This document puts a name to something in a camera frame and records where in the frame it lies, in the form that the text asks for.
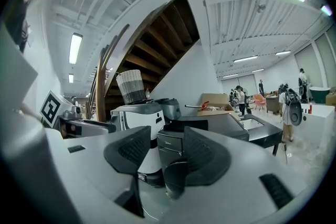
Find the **basket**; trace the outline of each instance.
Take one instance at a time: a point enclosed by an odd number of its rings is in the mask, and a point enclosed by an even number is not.
[[[116,80],[125,104],[146,98],[140,70],[134,69],[120,73]]]

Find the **pink chair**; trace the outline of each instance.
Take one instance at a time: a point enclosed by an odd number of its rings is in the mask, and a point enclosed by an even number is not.
[[[266,106],[266,98],[264,98],[260,93],[254,95],[254,100],[256,101],[256,108],[255,109],[257,109],[257,106],[259,107],[259,110],[260,110],[261,107]]]

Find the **cardboard box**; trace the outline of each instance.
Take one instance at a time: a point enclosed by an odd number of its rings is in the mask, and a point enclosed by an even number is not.
[[[209,106],[214,106],[216,108],[225,107],[225,110],[199,110],[197,112],[197,116],[209,116],[209,115],[219,115],[219,114],[227,114],[230,113],[237,120],[239,119],[238,114],[234,111],[232,106],[229,104],[229,97],[227,94],[222,93],[202,93],[201,103],[202,105],[205,102],[209,102]]]
[[[336,92],[334,93],[329,93],[326,97],[325,97],[325,104],[326,105],[332,105],[335,107],[336,110]]]

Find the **person in white shirt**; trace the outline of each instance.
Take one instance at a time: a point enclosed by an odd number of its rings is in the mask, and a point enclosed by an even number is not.
[[[239,111],[242,113],[242,116],[245,115],[245,94],[241,86],[237,86],[236,90],[238,91],[238,105]]]
[[[285,143],[287,139],[290,142],[293,141],[293,126],[290,120],[290,111],[289,106],[286,105],[286,92],[281,93],[279,97],[279,103],[281,105],[280,116],[282,116],[283,124],[283,134],[282,134],[282,142]]]
[[[305,71],[303,70],[303,68],[300,69],[299,79],[301,80],[303,87],[303,95],[301,99],[307,100],[307,77],[305,75]]]

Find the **black pants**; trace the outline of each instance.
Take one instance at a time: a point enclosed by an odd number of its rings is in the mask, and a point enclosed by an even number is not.
[[[301,99],[307,100],[307,86],[303,86],[303,95],[302,95]]]
[[[239,111],[242,113],[242,116],[245,115],[245,104],[239,104]]]

